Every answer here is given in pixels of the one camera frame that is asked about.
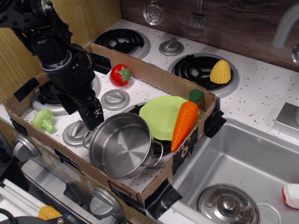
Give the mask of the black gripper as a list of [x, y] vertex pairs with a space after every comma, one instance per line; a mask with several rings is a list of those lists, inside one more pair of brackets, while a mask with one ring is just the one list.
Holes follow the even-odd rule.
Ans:
[[53, 94], [62, 107], [72, 114], [78, 111], [88, 130], [104, 122], [103, 109], [91, 88], [95, 74], [89, 53], [77, 44], [70, 44], [42, 54], [40, 66], [53, 84]]

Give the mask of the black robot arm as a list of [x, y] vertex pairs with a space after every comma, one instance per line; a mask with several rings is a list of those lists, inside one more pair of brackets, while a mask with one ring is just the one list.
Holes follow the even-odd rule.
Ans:
[[69, 25], [47, 0], [2, 0], [0, 26], [10, 28], [26, 49], [40, 61], [59, 104], [73, 114], [79, 112], [93, 131], [103, 121], [100, 101], [92, 89], [95, 73], [89, 52], [71, 42]]

